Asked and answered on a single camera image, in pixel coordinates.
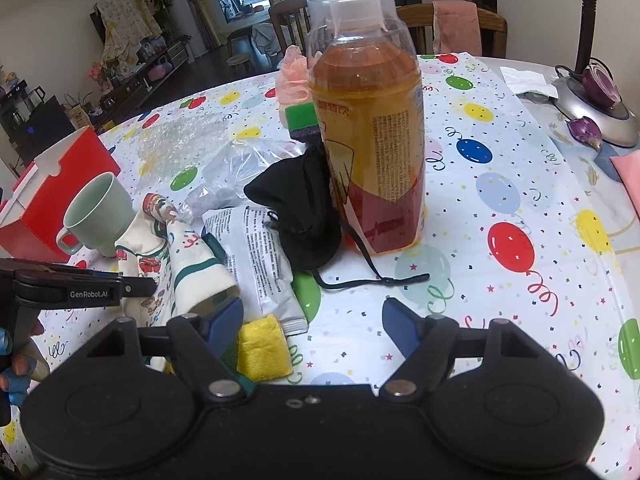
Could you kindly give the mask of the operator left hand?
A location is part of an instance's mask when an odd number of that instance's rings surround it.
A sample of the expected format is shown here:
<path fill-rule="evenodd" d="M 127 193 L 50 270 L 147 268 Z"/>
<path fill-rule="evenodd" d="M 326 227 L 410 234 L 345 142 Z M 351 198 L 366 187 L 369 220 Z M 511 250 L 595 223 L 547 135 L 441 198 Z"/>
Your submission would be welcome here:
<path fill-rule="evenodd" d="M 12 364 L 1 371 L 1 390 L 8 395 L 11 405 L 23 405 L 30 383 L 42 382 L 50 374 L 46 359 L 42 356 L 37 345 L 32 341 L 35 336 L 41 336 L 44 327 L 36 318 L 30 331 L 28 343 L 12 356 Z"/>

